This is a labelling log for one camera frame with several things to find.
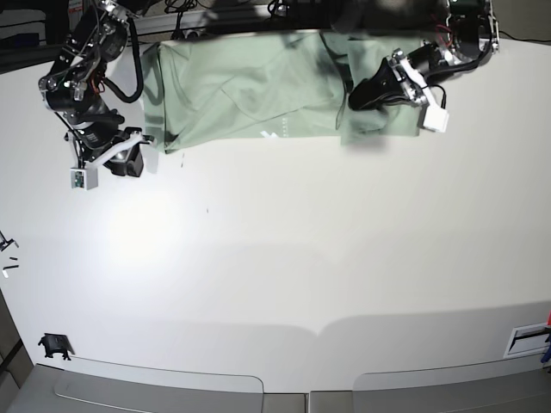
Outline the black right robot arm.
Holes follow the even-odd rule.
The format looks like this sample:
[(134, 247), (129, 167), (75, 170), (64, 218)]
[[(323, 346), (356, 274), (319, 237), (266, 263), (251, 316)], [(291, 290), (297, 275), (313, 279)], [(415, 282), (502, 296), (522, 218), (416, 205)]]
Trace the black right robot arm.
[[(138, 127), (121, 129), (124, 117), (102, 99), (110, 89), (124, 103), (138, 101), (144, 90), (135, 20), (149, 1), (91, 2), (68, 35), (51, 70), (39, 82), (46, 107), (65, 124), (66, 141), (76, 158), (76, 186), (84, 186), (92, 168), (105, 166), (115, 176), (138, 177), (144, 163), (140, 147), (149, 144)], [(132, 49), (136, 90), (125, 94), (107, 75), (108, 63), (125, 47)]]

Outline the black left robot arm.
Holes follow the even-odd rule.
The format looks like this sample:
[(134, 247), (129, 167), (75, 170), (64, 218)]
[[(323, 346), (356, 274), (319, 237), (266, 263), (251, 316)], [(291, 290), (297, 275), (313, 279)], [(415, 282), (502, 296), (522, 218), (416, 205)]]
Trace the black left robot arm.
[(499, 48), (498, 22), (490, 1), (447, 1), (436, 16), (439, 38), (405, 53), (396, 49), (381, 61), (370, 79), (351, 92), (355, 111), (408, 103), (436, 106), (431, 89), (463, 72), (473, 71)]

